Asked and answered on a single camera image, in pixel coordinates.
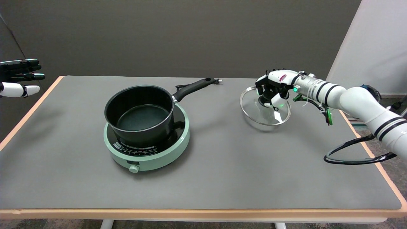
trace wooden table edge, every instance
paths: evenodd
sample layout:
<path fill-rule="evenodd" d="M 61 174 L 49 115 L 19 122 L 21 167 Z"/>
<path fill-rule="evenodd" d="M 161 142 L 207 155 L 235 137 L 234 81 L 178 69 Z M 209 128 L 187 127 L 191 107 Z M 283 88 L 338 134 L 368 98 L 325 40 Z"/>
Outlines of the wooden table edge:
<path fill-rule="evenodd" d="M 64 76 L 58 77 L 7 137 L 0 143 L 0 151 L 25 124 L 35 110 L 52 92 Z M 339 111 L 356 137 L 360 137 L 342 111 Z M 370 157 L 374 157 L 366 143 L 361 143 Z M 94 218 L 94 219 L 254 219 L 254 218 L 355 218 L 404 217 L 407 202 L 380 163 L 375 164 L 401 203 L 400 209 L 0 209 L 0 218 Z"/>

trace robotic arm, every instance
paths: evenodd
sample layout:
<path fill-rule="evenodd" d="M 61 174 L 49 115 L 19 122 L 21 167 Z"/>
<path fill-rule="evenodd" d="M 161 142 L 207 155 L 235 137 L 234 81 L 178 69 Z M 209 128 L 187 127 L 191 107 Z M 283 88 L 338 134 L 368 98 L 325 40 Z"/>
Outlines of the robotic arm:
<path fill-rule="evenodd" d="M 321 106 L 343 110 L 368 126 L 371 135 L 351 140 L 331 150 L 324 158 L 326 162 L 356 165 L 385 161 L 395 156 L 407 161 L 407 120 L 384 108 L 362 87 L 345 89 L 337 84 L 317 79 L 314 74 L 281 69 L 266 71 L 264 76 L 256 80 L 256 88 L 261 96 L 260 101 L 266 107 L 278 109 L 287 102 L 289 90 L 293 90 L 310 102 L 317 101 Z M 375 137 L 392 152 L 374 159 L 365 159 L 364 163 L 333 160 L 329 157 L 340 149 Z"/>
<path fill-rule="evenodd" d="M 33 73 L 41 69 L 37 59 L 0 62 L 0 98 L 27 97 L 39 92 L 37 85 L 22 85 L 18 82 L 45 79 L 44 74 Z"/>

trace black handle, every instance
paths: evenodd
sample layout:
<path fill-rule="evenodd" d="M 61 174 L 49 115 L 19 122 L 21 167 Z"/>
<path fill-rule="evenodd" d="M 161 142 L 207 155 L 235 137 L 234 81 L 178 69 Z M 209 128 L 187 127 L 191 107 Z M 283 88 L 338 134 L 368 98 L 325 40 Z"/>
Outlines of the black handle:
<path fill-rule="evenodd" d="M 203 89 L 204 87 L 211 85 L 214 82 L 215 82 L 214 78 L 205 78 L 198 80 L 195 83 L 189 84 L 181 88 L 179 91 L 173 94 L 173 97 L 177 100 L 177 102 L 180 102 L 185 96 L 193 92 L 196 92 L 197 90 Z"/>

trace gray wall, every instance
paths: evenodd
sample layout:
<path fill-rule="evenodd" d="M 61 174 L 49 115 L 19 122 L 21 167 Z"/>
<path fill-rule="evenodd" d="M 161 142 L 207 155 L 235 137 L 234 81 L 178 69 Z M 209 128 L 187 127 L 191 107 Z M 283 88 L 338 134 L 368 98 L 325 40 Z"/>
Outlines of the gray wall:
<path fill-rule="evenodd" d="M 60 75 L 325 78 L 360 0 L 0 0 L 47 89 Z"/>
<path fill-rule="evenodd" d="M 328 80 L 347 88 L 369 84 L 382 94 L 407 94 L 405 0 L 362 1 Z"/>

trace saucepan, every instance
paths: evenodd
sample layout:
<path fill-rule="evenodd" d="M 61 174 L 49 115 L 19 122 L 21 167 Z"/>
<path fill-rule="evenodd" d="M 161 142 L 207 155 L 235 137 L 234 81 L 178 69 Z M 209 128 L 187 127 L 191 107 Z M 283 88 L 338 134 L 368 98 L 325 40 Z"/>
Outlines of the saucepan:
<path fill-rule="evenodd" d="M 105 106 L 105 118 L 122 143 L 145 148 L 164 140 L 174 129 L 174 104 L 215 82 L 201 79 L 171 95 L 154 85 L 137 85 L 116 93 Z"/>

